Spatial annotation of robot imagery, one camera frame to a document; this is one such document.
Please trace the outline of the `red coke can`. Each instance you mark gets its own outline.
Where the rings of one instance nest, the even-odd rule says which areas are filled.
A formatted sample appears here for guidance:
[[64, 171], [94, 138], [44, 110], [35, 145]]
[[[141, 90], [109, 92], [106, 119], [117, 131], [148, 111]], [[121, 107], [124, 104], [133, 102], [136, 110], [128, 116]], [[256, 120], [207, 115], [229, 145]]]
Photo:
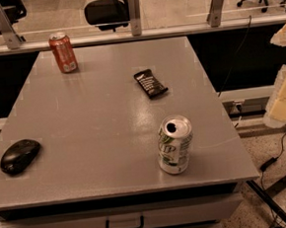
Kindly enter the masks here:
[[70, 38], [65, 33], [51, 34], [48, 44], [61, 72], [66, 74], [78, 68]]

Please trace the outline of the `green white soda can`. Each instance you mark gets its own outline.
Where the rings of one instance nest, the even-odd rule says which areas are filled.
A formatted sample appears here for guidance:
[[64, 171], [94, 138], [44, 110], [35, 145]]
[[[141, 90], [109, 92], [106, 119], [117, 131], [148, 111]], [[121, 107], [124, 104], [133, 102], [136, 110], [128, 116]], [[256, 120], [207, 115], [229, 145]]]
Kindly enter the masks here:
[[181, 174], [189, 162], [188, 150], [193, 138], [191, 122], [183, 115], [171, 114], [159, 127], [159, 165], [168, 174]]

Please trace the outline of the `grey cabinet drawer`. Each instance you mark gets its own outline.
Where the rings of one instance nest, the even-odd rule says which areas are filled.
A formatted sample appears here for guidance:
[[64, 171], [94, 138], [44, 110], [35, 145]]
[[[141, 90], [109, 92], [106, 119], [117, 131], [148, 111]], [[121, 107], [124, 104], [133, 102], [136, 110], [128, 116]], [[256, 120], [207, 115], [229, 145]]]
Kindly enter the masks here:
[[1, 222], [0, 228], [160, 228], [229, 218], [243, 200], [240, 193], [134, 204], [71, 214]]

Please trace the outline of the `black snack bar wrapper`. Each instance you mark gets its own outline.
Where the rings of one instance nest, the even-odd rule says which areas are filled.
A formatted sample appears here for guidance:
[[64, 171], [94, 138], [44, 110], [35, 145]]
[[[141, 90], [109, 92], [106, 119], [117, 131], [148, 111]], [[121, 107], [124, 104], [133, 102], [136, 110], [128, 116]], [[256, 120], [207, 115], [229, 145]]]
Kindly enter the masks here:
[[151, 100], [168, 91], [168, 88], [159, 82], [153, 75], [151, 69], [142, 70], [141, 72], [136, 73], [133, 78]]

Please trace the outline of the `black office chair centre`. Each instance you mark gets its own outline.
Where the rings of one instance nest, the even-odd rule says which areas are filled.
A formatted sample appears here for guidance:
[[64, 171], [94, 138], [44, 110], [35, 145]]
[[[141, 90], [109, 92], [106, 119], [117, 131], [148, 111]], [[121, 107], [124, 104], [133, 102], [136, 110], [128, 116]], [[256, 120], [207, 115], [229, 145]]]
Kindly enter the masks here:
[[128, 0], [96, 0], [85, 8], [85, 19], [100, 31], [115, 31], [129, 24]]

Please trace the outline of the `black computer mouse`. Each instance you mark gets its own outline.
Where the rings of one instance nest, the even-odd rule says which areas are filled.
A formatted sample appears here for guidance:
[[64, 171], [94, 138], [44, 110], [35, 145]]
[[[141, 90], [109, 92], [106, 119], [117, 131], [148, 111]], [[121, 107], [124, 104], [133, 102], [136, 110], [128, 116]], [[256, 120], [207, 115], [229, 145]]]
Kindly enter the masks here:
[[0, 169], [4, 174], [19, 175], [39, 153], [40, 144], [36, 140], [22, 139], [12, 144], [0, 160]]

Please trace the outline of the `right metal bracket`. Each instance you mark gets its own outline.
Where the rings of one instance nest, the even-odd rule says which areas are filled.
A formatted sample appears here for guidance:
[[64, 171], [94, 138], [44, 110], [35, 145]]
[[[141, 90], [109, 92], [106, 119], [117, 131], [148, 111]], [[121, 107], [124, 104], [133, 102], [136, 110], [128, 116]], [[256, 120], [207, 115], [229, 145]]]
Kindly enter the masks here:
[[219, 27], [222, 21], [224, 0], [211, 0], [211, 7], [207, 15], [207, 23], [211, 28]]

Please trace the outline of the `metal bracket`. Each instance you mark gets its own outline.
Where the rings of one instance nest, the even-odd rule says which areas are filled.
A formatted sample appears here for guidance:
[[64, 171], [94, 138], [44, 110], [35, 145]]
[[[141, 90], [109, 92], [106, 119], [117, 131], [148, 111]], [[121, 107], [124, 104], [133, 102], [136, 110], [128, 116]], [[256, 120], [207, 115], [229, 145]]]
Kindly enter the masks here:
[[0, 5], [0, 33], [6, 42], [7, 47], [11, 50], [20, 48], [21, 44], [24, 42], [11, 25], [9, 17], [4, 11], [4, 7], [2, 5]]
[[128, 8], [131, 32], [135, 37], [139, 37], [142, 34], [139, 0], [128, 0]]
[[222, 21], [224, 0], [211, 0], [211, 7], [207, 15], [207, 23], [211, 28], [219, 27]]

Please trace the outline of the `centre metal bracket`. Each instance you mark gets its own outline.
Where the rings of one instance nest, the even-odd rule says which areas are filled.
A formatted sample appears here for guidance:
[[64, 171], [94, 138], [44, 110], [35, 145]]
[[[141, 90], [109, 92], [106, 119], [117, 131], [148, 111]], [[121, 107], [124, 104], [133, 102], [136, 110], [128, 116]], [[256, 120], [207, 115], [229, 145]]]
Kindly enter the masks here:
[[128, 0], [128, 8], [131, 32], [135, 37], [139, 37], [142, 34], [139, 0]]

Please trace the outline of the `left metal bracket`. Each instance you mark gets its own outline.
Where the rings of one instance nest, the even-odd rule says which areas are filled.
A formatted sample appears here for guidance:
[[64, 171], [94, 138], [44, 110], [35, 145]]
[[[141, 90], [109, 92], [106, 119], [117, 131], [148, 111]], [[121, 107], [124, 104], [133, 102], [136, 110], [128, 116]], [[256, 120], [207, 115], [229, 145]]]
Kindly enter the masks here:
[[21, 44], [24, 42], [11, 25], [9, 17], [4, 11], [4, 7], [2, 5], [0, 5], [0, 33], [6, 42], [7, 47], [11, 50], [20, 48]]

